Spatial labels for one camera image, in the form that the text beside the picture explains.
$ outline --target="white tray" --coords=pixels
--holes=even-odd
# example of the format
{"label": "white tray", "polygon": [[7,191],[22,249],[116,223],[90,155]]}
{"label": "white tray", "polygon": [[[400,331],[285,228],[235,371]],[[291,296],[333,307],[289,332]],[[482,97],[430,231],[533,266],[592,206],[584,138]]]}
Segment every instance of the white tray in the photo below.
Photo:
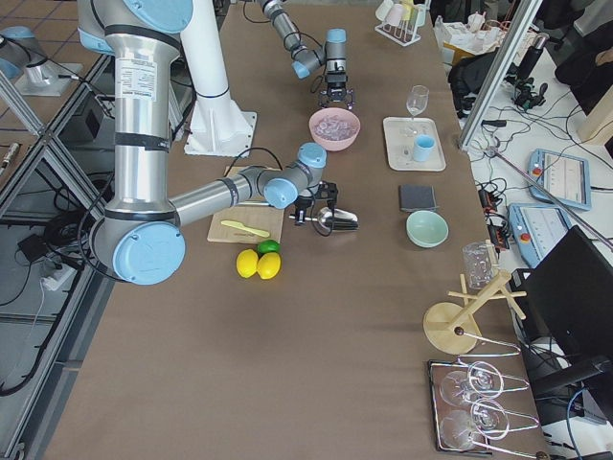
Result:
{"label": "white tray", "polygon": [[[426,161],[413,161],[413,136],[407,135],[406,130],[413,123],[418,134],[428,134],[434,137],[436,146]],[[442,171],[447,166],[444,162],[441,139],[437,126],[429,118],[388,117],[383,120],[385,132],[385,145],[387,146],[387,161],[390,168],[396,171]]]}

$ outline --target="pink bowl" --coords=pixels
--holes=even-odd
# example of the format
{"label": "pink bowl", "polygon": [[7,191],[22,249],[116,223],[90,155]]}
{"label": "pink bowl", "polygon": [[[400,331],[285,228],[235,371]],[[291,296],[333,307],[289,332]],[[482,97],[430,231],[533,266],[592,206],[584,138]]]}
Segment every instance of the pink bowl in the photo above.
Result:
{"label": "pink bowl", "polygon": [[[341,128],[343,132],[340,139],[332,140],[330,136],[317,132],[318,127],[321,131],[320,124],[322,122],[325,124],[346,124],[347,128]],[[322,108],[321,110],[313,113],[313,115],[310,117],[310,120],[308,120],[308,128],[310,129],[310,135],[317,144],[329,151],[339,151],[344,150],[353,144],[357,134],[360,132],[360,120],[355,116],[355,114],[353,114],[353,112],[350,112],[344,108]]]}

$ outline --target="lemon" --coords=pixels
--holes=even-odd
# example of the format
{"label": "lemon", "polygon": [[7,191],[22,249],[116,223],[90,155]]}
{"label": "lemon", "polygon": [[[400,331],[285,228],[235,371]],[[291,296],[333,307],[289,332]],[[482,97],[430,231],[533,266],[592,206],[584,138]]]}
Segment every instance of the lemon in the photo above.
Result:
{"label": "lemon", "polygon": [[258,261],[258,274],[263,280],[274,278],[281,269],[281,256],[276,252],[267,252]]}
{"label": "lemon", "polygon": [[237,257],[237,272],[243,278],[249,278],[258,271],[258,253],[253,249],[240,251]]}

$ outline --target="blue cup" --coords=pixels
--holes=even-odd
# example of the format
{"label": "blue cup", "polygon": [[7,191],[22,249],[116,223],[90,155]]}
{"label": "blue cup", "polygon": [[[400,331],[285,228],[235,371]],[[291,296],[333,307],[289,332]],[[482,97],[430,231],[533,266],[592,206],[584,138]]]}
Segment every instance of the blue cup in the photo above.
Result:
{"label": "blue cup", "polygon": [[413,145],[413,160],[414,161],[426,161],[432,150],[434,150],[434,137],[427,134],[420,134],[415,138]]}

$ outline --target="light green bowl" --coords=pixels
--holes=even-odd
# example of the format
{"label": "light green bowl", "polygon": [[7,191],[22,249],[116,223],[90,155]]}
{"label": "light green bowl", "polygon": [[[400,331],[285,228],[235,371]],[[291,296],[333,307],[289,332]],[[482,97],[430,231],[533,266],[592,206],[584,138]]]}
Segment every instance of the light green bowl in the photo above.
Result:
{"label": "light green bowl", "polygon": [[406,220],[406,234],[417,246],[434,247],[447,239],[449,227],[437,213],[416,211]]}

